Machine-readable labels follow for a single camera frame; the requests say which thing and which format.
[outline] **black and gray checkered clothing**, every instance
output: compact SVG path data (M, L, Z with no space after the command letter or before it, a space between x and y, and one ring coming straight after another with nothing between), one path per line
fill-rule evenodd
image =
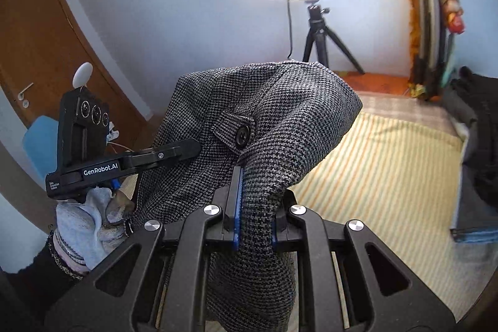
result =
M238 252L212 256L207 308L232 331L283 331L294 304L289 255L271 245L278 196L335 148L362 104L337 75L318 63L287 61L220 68L178 80L154 146L195 138L190 163L146 171L138 182L133 226L185 218L245 168ZM237 148L236 131L250 128Z

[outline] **tripod leg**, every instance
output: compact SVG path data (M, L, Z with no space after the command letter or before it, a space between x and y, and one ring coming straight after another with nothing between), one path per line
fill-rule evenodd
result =
M329 55L327 54L327 43L325 42L327 37L325 37L325 32L323 30L318 30L315 33L315 44L316 44L316 54L318 57L318 62L325 67L329 67Z
M310 60L311 49L313 48L313 33L311 30L308 32L306 36L306 46L304 47L304 57L303 62L307 63Z
M327 32L328 36L332 39L334 43L336 43L337 47L340 48L340 50L344 53L346 57L348 57L349 61L354 65L356 70L361 73L362 75L365 73L363 70L362 66L356 61L356 58L353 57L351 52L348 50L348 48L344 45L344 43L340 40L340 38L335 34L332 30L330 30L327 26L325 27L325 31Z

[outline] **black sleeve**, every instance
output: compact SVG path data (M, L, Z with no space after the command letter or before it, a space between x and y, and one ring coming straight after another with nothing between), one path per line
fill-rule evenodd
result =
M81 279L57 256L52 235L31 265L6 274L21 301L42 322L49 308Z

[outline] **dirty white glove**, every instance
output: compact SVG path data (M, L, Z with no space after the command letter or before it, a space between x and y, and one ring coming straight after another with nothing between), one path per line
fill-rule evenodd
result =
M57 230L54 245L73 270L92 270L125 239L124 219L134 203L123 192L95 188L84 204L66 200L57 204Z

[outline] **black tripod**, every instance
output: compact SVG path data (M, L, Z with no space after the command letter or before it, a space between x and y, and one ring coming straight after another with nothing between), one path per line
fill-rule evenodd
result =
M310 6L308 6L308 12L310 14L310 31L308 32L308 36L306 37L306 47L304 48L303 61L309 61L311 49L313 48L313 43L315 43L318 62L328 68L329 56L327 54L326 36L329 36L337 45L337 47L339 47L340 50L344 53L344 55L348 57L349 61L351 61L356 70L363 75L365 71L363 70L362 66L358 63L358 61L356 61L355 57L353 57L351 52L340 40L337 34L330 30L330 28L328 28L325 24L323 15L329 13L330 9L325 8L322 10L322 7L316 4L318 1L319 0L306 1L307 3L311 4Z

